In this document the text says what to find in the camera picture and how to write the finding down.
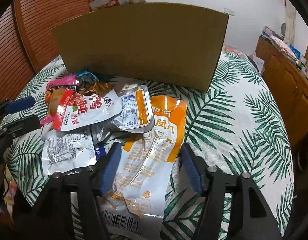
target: blue gripper pad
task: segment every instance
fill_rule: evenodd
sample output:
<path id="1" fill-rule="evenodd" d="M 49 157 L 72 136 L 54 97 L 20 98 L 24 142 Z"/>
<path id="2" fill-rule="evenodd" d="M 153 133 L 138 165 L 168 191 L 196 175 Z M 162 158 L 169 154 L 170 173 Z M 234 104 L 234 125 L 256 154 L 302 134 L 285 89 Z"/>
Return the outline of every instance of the blue gripper pad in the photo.
<path id="1" fill-rule="evenodd" d="M 111 158 L 102 174 L 102 184 L 100 189 L 102 195 L 105 195 L 112 189 L 119 161 L 121 160 L 121 144 L 119 144 L 118 142 L 113 143 L 111 149 L 108 152 L 108 155 L 109 154 L 111 154 Z"/>
<path id="2" fill-rule="evenodd" d="M 33 107 L 34 104 L 35 104 L 34 97 L 26 97 L 9 103 L 5 107 L 5 111 L 8 114 L 15 114 L 17 112 Z"/>
<path id="3" fill-rule="evenodd" d="M 181 158 L 185 172 L 191 182 L 192 188 L 200 196 L 204 196 L 207 191 L 209 179 L 206 177 L 205 170 L 207 164 L 200 156 L 195 156 L 190 145 L 184 143 L 181 147 Z"/>

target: pink snack package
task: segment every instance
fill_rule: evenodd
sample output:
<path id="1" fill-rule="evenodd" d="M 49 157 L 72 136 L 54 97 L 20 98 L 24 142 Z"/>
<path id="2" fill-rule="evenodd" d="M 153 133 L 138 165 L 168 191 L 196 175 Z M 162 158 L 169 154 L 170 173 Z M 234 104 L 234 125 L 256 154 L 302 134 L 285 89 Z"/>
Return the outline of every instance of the pink snack package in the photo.
<path id="1" fill-rule="evenodd" d="M 70 74 L 66 77 L 52 80 L 46 85 L 46 90 L 48 90 L 50 87 L 64 86 L 64 85 L 76 85 L 77 86 L 78 78 L 74 74 Z"/>
<path id="2" fill-rule="evenodd" d="M 78 84 L 79 84 L 79 80 L 74 74 L 70 74 L 63 78 L 50 81 L 46 85 L 46 92 L 45 92 L 45 103 L 48 109 L 49 109 L 51 94 L 55 90 L 57 90 L 60 87 L 64 87 L 66 89 L 74 89 L 76 91 L 75 86 L 77 86 Z M 44 125 L 46 123 L 53 122 L 53 120 L 54 120 L 54 115 L 50 115 L 48 111 L 48 114 L 43 119 L 40 120 L 40 124 Z"/>

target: black cable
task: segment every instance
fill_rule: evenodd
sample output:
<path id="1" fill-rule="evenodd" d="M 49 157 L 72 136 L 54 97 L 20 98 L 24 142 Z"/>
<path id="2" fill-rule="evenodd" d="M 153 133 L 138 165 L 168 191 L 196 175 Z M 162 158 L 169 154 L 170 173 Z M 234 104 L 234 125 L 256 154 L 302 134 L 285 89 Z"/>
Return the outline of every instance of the black cable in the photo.
<path id="1" fill-rule="evenodd" d="M 8 181 L 8 179 L 6 178 L 6 175 L 5 175 L 4 170 L 2 171 L 2 173 L 3 173 L 4 179 L 5 179 L 5 181 L 6 181 L 6 184 L 8 185 L 8 188 L 7 188 L 6 192 L 3 194 L 2 199 L 0 200 L 0 206 L 1 206 L 2 203 L 4 202 L 4 198 L 5 198 L 6 194 L 9 192 L 9 189 L 10 189 L 9 181 Z"/>

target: wall switch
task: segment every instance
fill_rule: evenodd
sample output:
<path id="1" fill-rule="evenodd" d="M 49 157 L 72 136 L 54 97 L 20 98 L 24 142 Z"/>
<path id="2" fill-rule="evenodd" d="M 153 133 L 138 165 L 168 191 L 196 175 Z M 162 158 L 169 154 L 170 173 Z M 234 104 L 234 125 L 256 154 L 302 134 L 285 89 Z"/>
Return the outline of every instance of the wall switch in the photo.
<path id="1" fill-rule="evenodd" d="M 232 15 L 232 16 L 235 16 L 235 11 L 232 11 L 232 10 L 230 10 L 228 8 L 224 8 L 224 13 Z"/>

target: cabinet handle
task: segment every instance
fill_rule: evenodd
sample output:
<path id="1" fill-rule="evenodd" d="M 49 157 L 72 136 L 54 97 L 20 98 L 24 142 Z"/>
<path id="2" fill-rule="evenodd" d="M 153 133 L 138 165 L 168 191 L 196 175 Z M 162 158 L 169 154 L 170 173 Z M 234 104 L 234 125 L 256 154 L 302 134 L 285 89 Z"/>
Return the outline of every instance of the cabinet handle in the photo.
<path id="1" fill-rule="evenodd" d="M 298 87 L 295 87 L 295 89 L 294 89 L 294 91 L 293 91 L 292 95 L 295 95 L 295 93 L 296 93 L 297 89 L 298 89 Z"/>
<path id="2" fill-rule="evenodd" d="M 300 93 L 300 90 L 297 91 L 297 93 L 296 93 L 296 95 L 295 95 L 295 97 L 294 97 L 294 100 L 295 100 L 295 98 L 298 96 L 299 93 Z"/>

